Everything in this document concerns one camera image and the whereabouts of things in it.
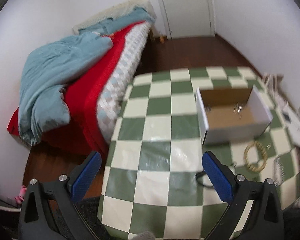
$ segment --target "yellow bracelet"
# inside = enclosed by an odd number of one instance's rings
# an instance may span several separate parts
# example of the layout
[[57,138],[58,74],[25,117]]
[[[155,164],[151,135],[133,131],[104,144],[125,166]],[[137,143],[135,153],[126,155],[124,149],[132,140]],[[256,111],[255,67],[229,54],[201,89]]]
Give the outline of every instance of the yellow bracelet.
[[[248,151],[253,146],[256,146],[261,151],[263,164],[260,167],[248,162],[248,158],[247,158],[248,157]],[[246,149],[244,150],[244,153],[243,153],[244,164],[246,165],[246,167],[249,171],[252,171],[252,172],[255,172],[255,173],[259,173],[265,168],[265,166],[267,164],[267,159],[268,159],[267,151],[259,141],[254,141],[252,143],[249,143],[248,146],[246,147]]]

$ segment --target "silver bolt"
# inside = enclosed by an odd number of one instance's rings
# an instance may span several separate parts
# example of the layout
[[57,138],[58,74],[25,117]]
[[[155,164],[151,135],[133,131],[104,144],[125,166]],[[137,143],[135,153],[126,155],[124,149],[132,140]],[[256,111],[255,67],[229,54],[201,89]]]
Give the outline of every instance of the silver bolt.
[[67,178],[68,178],[68,176],[66,174],[63,174],[63,175],[59,176],[60,181],[65,181]]
[[238,181],[244,181],[245,177],[243,175],[237,175]]
[[31,179],[31,181],[30,181],[30,184],[31,185],[34,185],[34,184],[36,184],[37,183],[37,179]]
[[270,179],[270,178],[267,179],[267,183],[270,184],[270,185],[273,184],[273,183],[274,183],[274,182],[273,182],[273,179]]

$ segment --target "cardboard box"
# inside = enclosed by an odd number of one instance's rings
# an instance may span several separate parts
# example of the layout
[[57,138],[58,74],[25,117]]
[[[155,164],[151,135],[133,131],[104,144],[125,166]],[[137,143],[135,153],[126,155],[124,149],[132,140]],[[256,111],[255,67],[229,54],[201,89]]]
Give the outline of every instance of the cardboard box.
[[252,139],[260,136],[273,118],[255,86],[197,89],[196,107],[202,144]]

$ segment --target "checkered tablecloth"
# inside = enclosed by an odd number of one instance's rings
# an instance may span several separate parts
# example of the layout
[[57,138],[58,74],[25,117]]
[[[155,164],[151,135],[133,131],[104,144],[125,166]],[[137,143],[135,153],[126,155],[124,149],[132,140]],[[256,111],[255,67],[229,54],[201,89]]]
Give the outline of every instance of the checkered tablecloth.
[[[247,171],[243,152],[250,141],[201,146],[195,91],[220,86],[255,85],[271,109],[273,121],[258,139],[270,144],[267,165],[260,174]],[[300,196],[297,154],[291,147],[282,114],[250,68],[207,67],[136,76],[127,88],[106,162],[98,218],[112,236],[130,239],[151,231],[158,239],[200,239],[218,221],[226,203],[214,189],[197,185],[202,152],[211,150],[221,163],[249,180],[274,177],[280,156],[284,182],[277,187],[282,209]],[[251,163],[261,159],[252,148]],[[249,214],[249,201],[233,236]]]

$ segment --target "door frame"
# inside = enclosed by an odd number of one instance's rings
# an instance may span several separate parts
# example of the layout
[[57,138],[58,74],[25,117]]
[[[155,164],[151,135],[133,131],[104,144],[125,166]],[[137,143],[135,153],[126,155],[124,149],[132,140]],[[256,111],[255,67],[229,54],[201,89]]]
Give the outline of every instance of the door frame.
[[[164,23],[164,28],[166,31],[166,35],[168,39],[171,39],[171,33],[170,33],[170,27],[169,27],[169,21],[167,17],[167,12],[164,6],[163,0],[158,0],[160,11],[162,14],[162,19]],[[215,14],[214,14],[214,2],[213,0],[208,0],[208,8],[209,8],[209,17],[210,17],[210,25],[211,25],[211,36],[215,35]]]

